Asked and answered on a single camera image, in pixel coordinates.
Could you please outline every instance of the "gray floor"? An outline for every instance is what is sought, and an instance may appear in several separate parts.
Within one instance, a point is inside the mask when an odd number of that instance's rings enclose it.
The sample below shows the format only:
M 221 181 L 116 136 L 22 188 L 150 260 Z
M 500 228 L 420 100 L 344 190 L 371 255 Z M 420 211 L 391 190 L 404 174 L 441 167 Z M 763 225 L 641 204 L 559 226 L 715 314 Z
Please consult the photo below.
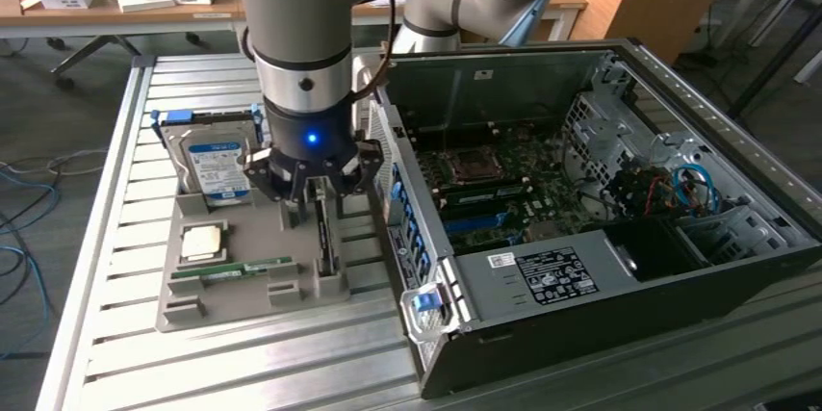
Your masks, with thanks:
M 732 1 L 719 0 L 712 12 L 715 17 L 726 17 Z M 748 20 L 759 8 L 752 9 Z M 746 63 L 726 60 L 707 71 L 683 71 L 683 75 L 704 93 L 711 94 L 718 103 L 723 103 L 723 98 L 711 79 L 715 82 L 724 77 L 724 93 L 730 99 L 736 98 L 806 15 L 807 7 L 798 6 L 790 11 L 764 45 L 746 54 Z M 373 37 L 379 38 L 383 30 L 373 33 Z M 156 55 L 236 51 L 230 33 L 200 36 L 206 44 L 202 48 L 188 44 L 181 34 L 134 38 L 132 41 L 144 53 Z M 72 47 L 78 47 L 85 40 L 66 39 L 66 42 Z M 792 83 L 790 76 L 820 47 L 822 31 L 816 32 L 774 76 L 763 97 L 756 100 L 755 112 L 746 118 L 752 133 L 816 188 L 822 187 L 822 160 L 819 150 L 814 149 L 818 146 L 815 130 L 822 123 L 822 109 L 815 106 L 822 101 L 822 72 L 806 86 Z M 68 72 L 77 88 L 64 92 L 52 86 L 48 68 L 65 55 L 66 52 L 50 50 L 42 39 L 32 39 L 18 57 L 0 59 L 0 161 L 54 156 L 108 143 L 129 57 L 116 46 L 106 46 L 90 60 Z M 719 50 L 715 55 L 722 58 L 728 54 Z M 85 163 L 93 164 L 98 159 L 86 159 Z M 25 179 L 50 180 L 48 176 L 36 175 Z M 22 232 L 42 268 L 50 297 L 60 308 L 70 283 L 96 181 L 96 175 L 65 178 L 60 184 L 61 199 L 56 210 Z M 0 179 L 0 211 L 13 213 L 36 194 L 37 190 L 21 189 Z M 10 237 L 0 235 L 0 244 L 13 244 Z M 0 293 L 4 294 L 9 280 L 0 279 L 0 285 Z M 16 345 L 17 340 L 36 330 L 40 316 L 38 295 L 33 282 L 29 282 L 22 293 L 0 306 L 0 350 Z M 52 321 L 49 330 L 24 351 L 48 351 L 54 330 L 56 322 Z M 0 362 L 0 409 L 32 409 L 45 365 L 42 359 Z

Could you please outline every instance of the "aluminum table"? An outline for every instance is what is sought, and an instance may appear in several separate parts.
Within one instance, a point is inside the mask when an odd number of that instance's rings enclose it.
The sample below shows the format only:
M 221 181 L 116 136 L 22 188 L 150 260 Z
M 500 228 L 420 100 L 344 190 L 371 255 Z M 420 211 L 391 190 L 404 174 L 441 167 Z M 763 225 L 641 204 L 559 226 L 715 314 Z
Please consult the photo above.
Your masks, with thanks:
M 820 266 L 722 320 L 431 401 L 419 398 L 387 269 L 367 235 L 341 249 L 349 301 L 154 332 L 176 178 L 148 112 L 257 101 L 253 64 L 240 55 L 136 59 L 38 410 L 740 410 L 822 381 Z M 375 226 L 368 217 L 347 220 L 352 229 Z

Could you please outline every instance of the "robotic arm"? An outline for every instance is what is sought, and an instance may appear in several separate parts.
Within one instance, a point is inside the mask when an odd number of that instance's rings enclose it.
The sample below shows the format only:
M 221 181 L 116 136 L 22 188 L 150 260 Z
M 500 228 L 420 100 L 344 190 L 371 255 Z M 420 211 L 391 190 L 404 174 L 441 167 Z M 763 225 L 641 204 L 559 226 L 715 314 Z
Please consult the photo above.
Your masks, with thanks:
M 383 163 L 379 142 L 356 141 L 351 127 L 352 105 L 372 90 L 352 92 L 351 7 L 361 0 L 242 1 L 273 141 L 250 157 L 246 175 L 275 201 L 300 202 L 315 177 L 339 195 L 361 193 Z M 545 3 L 408 0 L 396 45 L 404 52 L 455 49 L 464 28 L 515 46 Z

